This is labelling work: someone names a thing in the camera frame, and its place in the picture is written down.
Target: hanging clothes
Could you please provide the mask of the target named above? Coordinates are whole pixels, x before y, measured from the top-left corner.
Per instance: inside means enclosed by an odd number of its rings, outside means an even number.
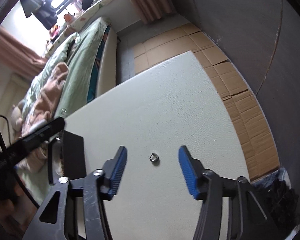
[[[20,0],[26,18],[33,14],[49,30],[57,22],[56,9],[52,0]]]

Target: green comforter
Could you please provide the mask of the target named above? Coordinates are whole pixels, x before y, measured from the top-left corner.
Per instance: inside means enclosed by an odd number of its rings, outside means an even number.
[[[93,63],[107,26],[108,23],[103,18],[98,18],[80,33],[78,46],[66,61],[69,74],[55,117],[66,118],[87,104]]]
[[[69,67],[69,74],[63,88],[55,117],[62,116],[65,118],[87,104],[93,63],[108,24],[109,23],[104,19],[98,18],[82,33],[72,34],[58,47],[42,72],[33,80],[31,87],[25,96],[26,105],[23,109],[23,116],[26,116],[29,113],[31,106],[39,96],[40,89],[47,82],[53,68],[59,62],[63,61],[65,61]],[[75,39],[76,47],[74,52],[69,56],[67,55],[69,44]],[[18,174],[24,180],[26,187],[32,192],[34,199],[41,204],[50,190],[48,184],[47,163],[45,163],[38,173],[18,170]]]

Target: blue gripper pad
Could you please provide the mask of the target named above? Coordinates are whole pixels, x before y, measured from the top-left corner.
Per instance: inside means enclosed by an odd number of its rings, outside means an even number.
[[[111,188],[109,189],[108,194],[111,197],[117,194],[126,163],[127,163],[127,149],[125,147],[122,147],[119,158],[114,166],[114,171],[110,177]]]
[[[183,176],[185,177],[186,184],[187,184],[190,195],[192,195],[194,199],[197,199],[200,194],[199,189],[197,187],[198,176],[195,173],[194,168],[193,168],[189,158],[192,158],[192,157],[189,154],[187,148],[185,146],[180,147],[179,163],[181,166],[181,170],[182,170]]]

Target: white board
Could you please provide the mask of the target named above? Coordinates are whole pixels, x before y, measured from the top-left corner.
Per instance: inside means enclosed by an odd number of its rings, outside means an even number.
[[[66,122],[66,130],[84,137],[87,172],[101,168],[120,145],[128,150],[118,194],[105,202],[113,239],[193,238],[201,201],[188,193],[181,145],[220,176],[249,177],[227,110],[192,52],[127,80]],[[160,165],[149,161],[152,152]]]

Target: floor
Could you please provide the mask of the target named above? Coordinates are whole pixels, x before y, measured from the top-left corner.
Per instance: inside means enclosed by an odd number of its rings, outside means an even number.
[[[256,99],[227,56],[192,23],[161,33],[133,47],[135,73],[192,51],[222,99],[242,145],[251,180],[276,169],[278,154]]]
[[[116,85],[135,75],[133,46],[158,34],[174,29],[189,21],[179,14],[160,19],[149,25],[142,25],[123,36],[117,45]]]

